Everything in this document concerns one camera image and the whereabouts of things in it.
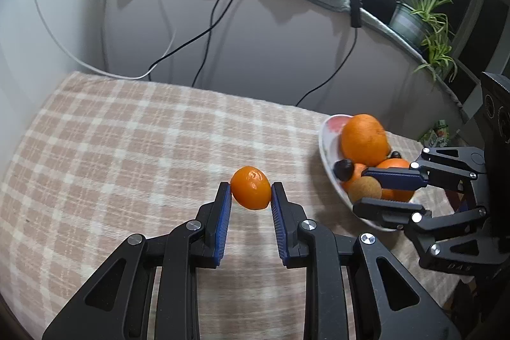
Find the large orange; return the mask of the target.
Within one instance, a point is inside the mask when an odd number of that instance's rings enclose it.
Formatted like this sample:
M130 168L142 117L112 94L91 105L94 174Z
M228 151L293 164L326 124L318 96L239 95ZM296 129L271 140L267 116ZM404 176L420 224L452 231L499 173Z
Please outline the large orange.
M410 163L401 158L391 158L386 159L385 161L380 162L377 168L409 168ZM391 186L384 186L382 189L381 198L384 200L391 200L396 202L407 203L409 202L414 195L414 191L408 189L402 189L401 183L399 181L392 183Z
M376 167L390 153L384 127L368 114L358 114L346 122L339 148L345 158L368 167Z

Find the checked beige tablecloth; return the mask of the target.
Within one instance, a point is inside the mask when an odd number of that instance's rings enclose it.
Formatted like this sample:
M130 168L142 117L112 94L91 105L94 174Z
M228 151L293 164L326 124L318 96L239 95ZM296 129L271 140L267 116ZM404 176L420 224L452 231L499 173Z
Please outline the checked beige tablecloth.
M44 329L129 235L169 233L253 166L339 235L371 232L442 306L456 275L419 267L400 232L355 217L325 173L328 116L189 87L75 72L40 107L1 180L1 294ZM200 339L302 339L305 270L286 269L271 209L233 201L225 256L198 273Z

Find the potted spider plant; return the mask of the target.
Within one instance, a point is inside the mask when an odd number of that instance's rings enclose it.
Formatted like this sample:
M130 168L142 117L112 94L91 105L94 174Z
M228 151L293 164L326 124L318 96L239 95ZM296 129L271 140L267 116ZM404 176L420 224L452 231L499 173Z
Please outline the potted spider plant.
M450 29L446 13L438 9L452 0L394 0L395 10L389 27L419 53L424 53L425 63L419 69L428 69L433 78L455 80L458 65L452 57Z

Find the small brown fruit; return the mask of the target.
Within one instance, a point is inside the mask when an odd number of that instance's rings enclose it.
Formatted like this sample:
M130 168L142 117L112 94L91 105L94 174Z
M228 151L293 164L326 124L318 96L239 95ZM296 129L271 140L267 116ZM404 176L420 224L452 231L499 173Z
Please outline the small brown fruit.
M353 204L363 198L381 199L382 187L373 177L362 176L350 185L347 194Z

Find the mandarin with stem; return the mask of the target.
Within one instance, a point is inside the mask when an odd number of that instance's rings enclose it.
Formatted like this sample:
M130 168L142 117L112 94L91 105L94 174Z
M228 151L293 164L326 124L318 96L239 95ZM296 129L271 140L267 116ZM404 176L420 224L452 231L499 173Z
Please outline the mandarin with stem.
M344 181L341 183L341 186L342 188L344 189L345 192L348 192L350 186L356 182L357 179L359 179L361 177L361 174L362 172L367 168L366 165L362 164L362 163L355 163L353 165L353 175L351 176L351 178L347 181Z

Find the large orange front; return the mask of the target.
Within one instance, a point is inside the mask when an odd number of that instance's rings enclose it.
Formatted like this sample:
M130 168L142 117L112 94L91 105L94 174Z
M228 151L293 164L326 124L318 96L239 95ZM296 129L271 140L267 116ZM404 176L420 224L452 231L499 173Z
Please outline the large orange front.
M385 161L380 162L377 168L409 168L410 163L401 158L391 158L386 159ZM396 202L407 203L409 202L414 195L414 191L408 189L402 189L401 183L399 181L392 183L391 186L384 186L382 189L381 198L384 200L391 200Z

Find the small oval orange kumquat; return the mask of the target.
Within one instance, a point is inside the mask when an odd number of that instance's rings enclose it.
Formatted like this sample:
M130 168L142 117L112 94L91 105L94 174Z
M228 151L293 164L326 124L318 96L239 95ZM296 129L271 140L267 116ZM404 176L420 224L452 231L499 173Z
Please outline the small oval orange kumquat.
M272 188L265 174L256 167L241 167L230 181L235 200L252 211L265 209L272 200Z

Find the dark plum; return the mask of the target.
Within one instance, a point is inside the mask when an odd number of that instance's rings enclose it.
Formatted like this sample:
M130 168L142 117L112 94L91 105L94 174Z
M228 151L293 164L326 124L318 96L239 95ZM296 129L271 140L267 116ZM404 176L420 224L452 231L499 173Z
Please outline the dark plum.
M398 152L398 151L392 151L392 152L391 152L391 158L392 158L392 159L401 159L401 158L402 158L402 156L401 156L400 152Z
M354 173L355 165L350 159L342 159L335 162L333 172L336 179L341 182L349 181Z

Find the large orange rear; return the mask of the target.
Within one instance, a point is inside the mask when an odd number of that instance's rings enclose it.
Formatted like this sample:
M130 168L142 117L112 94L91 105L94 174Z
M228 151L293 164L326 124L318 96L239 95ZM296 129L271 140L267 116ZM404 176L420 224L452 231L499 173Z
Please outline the large orange rear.
M346 122L339 148L345 158L368 167L376 167L390 153L384 127L368 114L358 114Z

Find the floral white plate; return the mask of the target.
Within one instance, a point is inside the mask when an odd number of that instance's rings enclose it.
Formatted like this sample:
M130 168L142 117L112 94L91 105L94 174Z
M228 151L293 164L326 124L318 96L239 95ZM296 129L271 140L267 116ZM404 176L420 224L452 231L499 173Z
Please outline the floral white plate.
M353 116L350 115L333 115L329 118L327 118L324 122L322 127L319 129L319 138L318 138L318 144L319 144L319 153L320 157L323 163L323 167L325 169L325 172L331 181L333 187L335 188L335 191L340 197L340 200L346 205L346 207L349 210L352 210L353 203L350 201L349 196L347 192L344 191L344 189L341 186L341 181L336 179L334 172L333 172L333 166L336 161L346 159L343 154L340 151L339 145L340 145L340 133L342 131L342 128L346 124L346 122ZM386 133L387 140L390 140L390 135ZM386 156L384 161L386 159L391 159L391 145L390 145L390 153Z

